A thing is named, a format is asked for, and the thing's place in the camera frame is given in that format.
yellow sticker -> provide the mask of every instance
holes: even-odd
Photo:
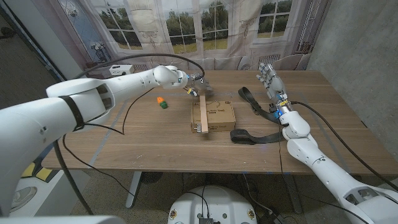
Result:
[[[279,106],[283,106],[283,105],[285,105],[286,103],[287,103],[287,100],[285,100],[285,101],[279,103]]]

window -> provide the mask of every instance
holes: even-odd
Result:
[[[121,49],[142,50],[123,0],[91,0],[91,3]]]
[[[228,10],[224,2],[200,1],[203,50],[228,48]]]
[[[192,2],[162,0],[167,30],[175,54],[197,51]]]
[[[282,37],[285,34],[292,0],[264,0],[257,38]]]
[[[75,0],[58,0],[70,24],[85,47],[92,62],[103,63],[111,60],[104,43],[94,30],[87,15]]]

black strap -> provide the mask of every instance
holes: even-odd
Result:
[[[83,120],[83,116],[81,115],[80,110],[77,107],[74,100],[70,96],[59,96],[59,98],[65,100],[70,110],[72,111],[73,116],[75,117],[76,127],[73,131],[78,131],[83,129],[85,127],[85,121]]]
[[[261,115],[263,118],[272,121],[274,123],[280,124],[280,121],[274,117],[273,114],[268,113],[261,109],[261,106],[259,103],[254,99],[253,95],[251,92],[246,88],[242,87],[239,91],[239,96],[241,96],[244,100],[246,100],[248,103],[250,103],[252,110],[255,114]],[[248,131],[244,129],[235,129],[232,130],[229,134],[231,136],[231,141],[236,143],[236,144],[266,144],[266,143],[273,143],[273,142],[279,142],[281,140],[284,140],[282,131],[277,132],[274,134],[270,134],[268,136],[264,137],[254,137],[248,133]]]
[[[248,103],[251,104],[252,110],[255,114],[259,114],[260,116],[269,121],[280,124],[279,120],[275,118],[273,114],[268,113],[265,110],[261,109],[259,103],[257,103],[251,92],[246,87],[242,87],[240,90],[238,90],[238,93],[239,96],[241,96],[241,98],[243,98],[244,100],[246,100]]]
[[[251,136],[246,130],[235,129],[230,132],[230,135],[231,135],[231,141],[236,144],[250,144],[250,145],[266,144],[266,143],[273,143],[284,140],[282,131],[258,138]]]

grass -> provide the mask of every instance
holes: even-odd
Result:
[[[208,41],[203,41],[203,48],[205,50],[215,50],[217,49],[227,49],[228,48],[228,39],[220,39],[220,40],[208,40]],[[197,44],[186,44],[185,49],[184,45],[182,44],[177,44],[173,45],[173,51],[175,54],[184,54],[184,53],[190,53],[190,52],[196,52],[197,49]]]
[[[274,32],[274,35],[272,37],[281,37],[285,34],[285,31],[280,31],[280,32]],[[257,38],[271,38],[271,32],[264,32],[257,34]]]
[[[120,43],[118,43],[118,45],[119,45],[119,47],[121,49],[128,49],[129,50],[131,48],[131,50],[142,50],[142,47],[130,46],[130,48],[129,48],[129,46],[127,46],[126,44],[120,44]]]

wall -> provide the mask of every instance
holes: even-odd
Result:
[[[6,2],[67,79],[82,71],[31,0]]]
[[[10,27],[0,16],[0,27]],[[55,79],[18,35],[0,40],[0,109],[47,97]]]
[[[397,40],[397,1],[333,0],[307,70],[321,71],[398,161]]]

